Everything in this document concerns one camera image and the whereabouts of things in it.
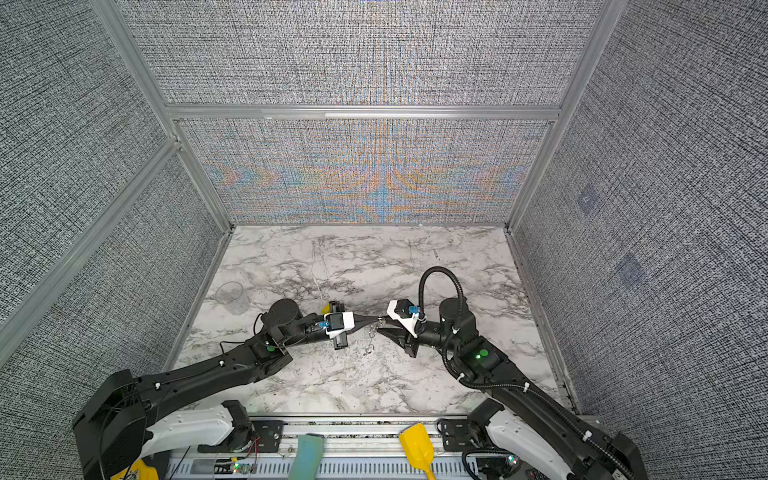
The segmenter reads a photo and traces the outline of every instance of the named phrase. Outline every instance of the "green cloth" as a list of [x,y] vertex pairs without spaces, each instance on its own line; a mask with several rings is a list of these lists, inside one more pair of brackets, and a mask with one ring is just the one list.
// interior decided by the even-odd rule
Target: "green cloth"
[[299,435],[299,448],[288,480],[314,480],[325,450],[323,437]]

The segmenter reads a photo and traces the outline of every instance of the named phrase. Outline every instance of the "yellow scoop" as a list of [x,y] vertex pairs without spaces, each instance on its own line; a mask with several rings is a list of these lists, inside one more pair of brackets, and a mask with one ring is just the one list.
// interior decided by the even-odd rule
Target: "yellow scoop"
[[409,427],[400,434],[402,449],[406,451],[406,457],[413,468],[423,470],[428,480],[435,480],[432,473],[432,460],[435,458],[435,447],[429,439],[427,429],[421,423]]

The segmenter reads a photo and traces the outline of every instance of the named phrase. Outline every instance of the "marble tabletop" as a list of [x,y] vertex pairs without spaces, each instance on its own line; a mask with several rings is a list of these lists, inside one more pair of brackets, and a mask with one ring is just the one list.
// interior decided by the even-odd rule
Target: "marble tabletop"
[[[384,315],[390,300],[418,301],[419,278],[431,266],[451,269],[462,283],[480,333],[520,370],[557,398],[557,389],[515,263],[500,227],[238,227],[176,363],[219,354],[222,340],[245,340],[253,320],[276,300],[294,299],[303,314],[329,300],[347,310]],[[244,285],[250,310],[235,316],[215,300],[226,282]],[[439,273],[425,288],[428,318],[455,296]],[[205,398],[191,407],[240,400],[249,412],[467,412],[485,396],[459,385],[439,354],[422,347],[412,359],[366,327],[349,347],[330,343],[289,348],[293,361],[275,376]],[[366,346],[373,350],[366,355]]]

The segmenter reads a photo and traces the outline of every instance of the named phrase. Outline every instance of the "transparent cup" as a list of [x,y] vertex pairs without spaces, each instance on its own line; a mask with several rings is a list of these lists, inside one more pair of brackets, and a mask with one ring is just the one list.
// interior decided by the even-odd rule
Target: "transparent cup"
[[227,282],[216,290],[216,301],[233,315],[243,315],[250,308],[248,294],[238,282]]

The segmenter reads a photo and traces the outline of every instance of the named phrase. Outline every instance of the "textured wall panel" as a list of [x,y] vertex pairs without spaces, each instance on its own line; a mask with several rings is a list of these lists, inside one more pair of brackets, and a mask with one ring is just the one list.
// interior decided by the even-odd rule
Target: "textured wall panel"
[[543,121],[184,120],[234,223],[488,223]]
[[118,0],[171,102],[559,104],[601,0]]
[[768,15],[633,0],[518,234],[651,478],[768,476]]
[[0,2],[0,323],[165,139],[87,1]]
[[162,369],[220,231],[177,157],[152,181],[0,374],[2,477],[78,478],[71,420],[101,382]]

